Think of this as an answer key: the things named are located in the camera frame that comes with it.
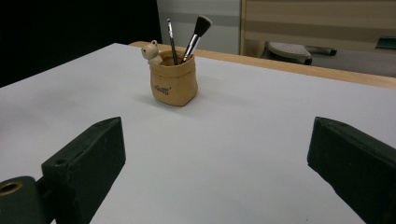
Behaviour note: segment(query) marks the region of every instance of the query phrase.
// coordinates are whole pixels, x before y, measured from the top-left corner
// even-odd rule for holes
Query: bear figurine
[[[163,58],[159,55],[160,51],[158,50],[157,44],[157,41],[153,40],[142,48],[143,58],[148,60],[148,64],[160,64],[163,61]]]

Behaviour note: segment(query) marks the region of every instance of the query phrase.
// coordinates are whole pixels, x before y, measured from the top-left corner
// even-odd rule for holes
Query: fabric brush holder
[[[163,62],[151,64],[150,85],[155,99],[168,105],[186,105],[198,92],[194,55],[183,64],[174,65],[171,50],[160,52]],[[177,51],[180,62],[183,52]]]

